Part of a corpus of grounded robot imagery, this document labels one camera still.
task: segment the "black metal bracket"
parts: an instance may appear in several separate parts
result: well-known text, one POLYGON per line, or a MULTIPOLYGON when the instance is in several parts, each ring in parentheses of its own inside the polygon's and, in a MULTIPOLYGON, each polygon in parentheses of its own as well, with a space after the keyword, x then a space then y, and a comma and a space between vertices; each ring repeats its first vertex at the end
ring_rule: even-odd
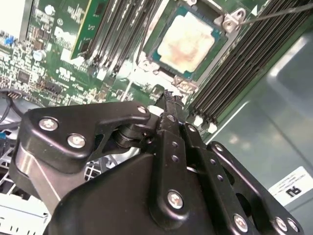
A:
POLYGON ((52 235, 98 234, 113 224, 111 234, 125 234, 128 228, 132 234, 152 235, 304 234, 223 145, 203 143, 182 116, 181 98, 165 92, 156 104, 164 110, 160 117, 133 101, 36 109, 23 117, 10 174, 19 187, 50 202, 52 235), (44 118, 56 128, 42 127, 44 118), (69 143, 73 134, 83 145, 69 143), (140 155, 80 182, 87 161, 130 147, 141 148, 140 155), (49 173, 46 184, 29 172, 43 167, 41 173, 49 173), (55 179, 65 181, 59 187, 55 179), (61 202, 48 192, 56 192, 61 202), (108 219, 108 209, 123 218, 121 226, 108 219))
POLYGON ((185 144, 179 136, 175 100, 169 92, 165 92, 162 99, 164 113, 156 131, 149 209, 156 223, 170 230, 178 228, 188 219, 189 192, 185 187, 185 144))

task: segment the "green circuit board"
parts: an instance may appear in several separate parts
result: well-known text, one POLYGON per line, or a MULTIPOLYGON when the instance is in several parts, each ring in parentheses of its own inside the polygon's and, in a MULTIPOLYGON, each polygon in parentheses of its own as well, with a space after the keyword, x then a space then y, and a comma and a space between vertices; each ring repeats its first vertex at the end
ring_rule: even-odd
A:
MULTIPOLYGON (((145 50, 158 38, 157 33, 166 23, 168 8, 178 2, 164 1, 167 7, 146 43, 145 50)), ((243 7, 246 9, 247 17, 252 18, 255 16, 251 12, 254 11, 255 14, 261 11, 268 1, 215 0, 215 2, 225 12, 243 7)), ((81 31, 86 30, 86 25, 92 23, 95 28, 89 36, 93 38, 96 27, 100 24, 101 14, 95 14, 99 3, 105 3, 102 6, 102 14, 107 6, 106 0, 34 0, 25 40, 6 44, 8 35, 1 32, 0 87, 31 93, 46 106, 111 102, 122 100, 122 97, 125 100, 138 100, 144 105, 149 105, 154 103, 162 89, 175 89, 175 84, 168 81, 168 78, 164 79, 157 74, 142 71, 135 76, 140 82, 132 80, 128 90, 132 71, 129 68, 133 63, 129 57, 123 64, 123 68, 126 68, 123 72, 112 75, 113 72, 107 70, 101 77, 90 72, 90 64, 81 57, 75 58, 79 55, 77 43, 86 37, 81 31)), ((137 48, 140 40, 141 35, 136 35, 130 54, 137 48)))

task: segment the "cable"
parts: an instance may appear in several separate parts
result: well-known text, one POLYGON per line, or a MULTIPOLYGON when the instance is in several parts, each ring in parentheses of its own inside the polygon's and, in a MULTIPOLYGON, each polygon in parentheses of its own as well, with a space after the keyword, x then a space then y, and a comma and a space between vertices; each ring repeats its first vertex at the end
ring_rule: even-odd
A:
POLYGON ((138 55, 136 58, 136 64, 139 64, 139 58, 140 58, 140 54, 143 50, 143 46, 145 45, 145 41, 146 41, 146 37, 149 31, 149 26, 151 24, 152 18, 153 18, 153 12, 155 11, 155 7, 157 6, 158 0, 155 0, 153 7, 151 8, 150 12, 148 13, 148 17, 147 17, 147 24, 140 42, 140 46, 139 46, 139 51, 138 51, 138 55))
POLYGON ((11 98, 9 99, 9 104, 11 106, 11 109, 16 113, 17 116, 21 118, 24 115, 24 113, 16 106, 11 98))
POLYGON ((6 117, 9 115, 10 109, 11 109, 11 102, 10 102, 10 98, 8 96, 5 97, 5 100, 7 102, 7 106, 2 114, 2 117, 0 119, 0 123, 2 123, 6 117))
POLYGON ((21 91, 21 90, 18 90, 18 89, 13 89, 13 88, 3 88, 3 89, 0 89, 0 93, 3 93, 3 92, 14 92, 14 93, 21 94, 21 95, 26 96, 27 98, 33 100, 40 107, 42 107, 42 108, 45 107, 37 98, 33 97, 31 94, 28 94, 28 93, 26 93, 24 91, 21 91))
POLYGON ((3 131, 5 129, 18 128, 20 123, 21 123, 20 121, 17 121, 17 122, 12 122, 12 123, 9 123, 9 124, 0 125, 0 131, 3 131))
POLYGON ((313 3, 308 3, 308 4, 303 5, 303 6, 298 6, 298 7, 288 8, 288 9, 283 10, 283 11, 278 11, 278 12, 275 12, 273 14, 269 14, 267 16, 260 16, 258 18, 253 19, 253 20, 247 20, 247 21, 244 21, 244 22, 240 23, 239 25, 248 24, 248 23, 251 24, 251 23, 254 23, 254 22, 258 22, 258 21, 267 20, 267 19, 270 19, 270 18, 273 18, 273 17, 276 17, 276 16, 281 16, 281 15, 286 15, 286 14, 293 14, 293 13, 299 13, 299 12, 308 11, 308 10, 311 10, 311 9, 313 9, 313 3))

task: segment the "white sticker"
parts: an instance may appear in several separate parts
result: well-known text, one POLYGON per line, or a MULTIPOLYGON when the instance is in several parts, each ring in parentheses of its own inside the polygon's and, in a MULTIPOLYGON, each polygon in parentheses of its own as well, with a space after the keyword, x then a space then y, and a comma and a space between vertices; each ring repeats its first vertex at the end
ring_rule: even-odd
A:
POLYGON ((313 178, 303 166, 300 166, 270 187, 268 191, 285 206, 311 189, 313 189, 313 178))

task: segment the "silver screw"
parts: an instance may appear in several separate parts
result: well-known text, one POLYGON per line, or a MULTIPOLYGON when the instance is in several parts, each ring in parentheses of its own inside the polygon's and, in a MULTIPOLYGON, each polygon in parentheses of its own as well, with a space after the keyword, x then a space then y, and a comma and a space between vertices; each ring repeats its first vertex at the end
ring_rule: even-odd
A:
POLYGON ((143 114, 147 113, 147 110, 142 106, 138 106, 138 111, 143 113, 143 114))
POLYGON ((84 137, 79 134, 70 135, 67 139, 67 142, 73 148, 82 148, 86 144, 84 137))
POLYGON ((223 148, 219 145, 219 144, 215 144, 215 147, 217 148, 217 150, 219 150, 220 152, 223 151, 223 148))
POLYGON ((195 127, 192 126, 192 125, 189 125, 188 127, 189 127, 189 130, 191 130, 192 132, 196 132, 196 131, 197 131, 197 130, 195 129, 195 127))
POLYGON ((167 194, 167 200, 168 202, 170 203, 170 205, 175 208, 175 209, 180 209, 182 208, 183 206, 183 201, 182 201, 182 198, 181 196, 174 192, 174 191, 170 191, 168 194, 167 194))
POLYGON ((237 225, 238 229, 244 233, 248 232, 248 225, 244 218, 242 218, 240 215, 235 214, 234 215, 234 221, 235 224, 237 225))
POLYGON ((276 223, 281 230, 283 230, 284 232, 288 231, 287 225, 281 218, 276 217, 276 223))
POLYGON ((167 118, 170 120, 170 121, 175 121, 175 118, 173 115, 167 115, 167 118))
POLYGON ((54 131, 58 128, 58 123, 51 118, 43 118, 39 121, 39 126, 43 130, 54 131))
POLYGON ((293 230, 295 230, 297 233, 299 232, 299 228, 297 227, 297 225, 290 219, 287 219, 289 225, 293 228, 293 230))

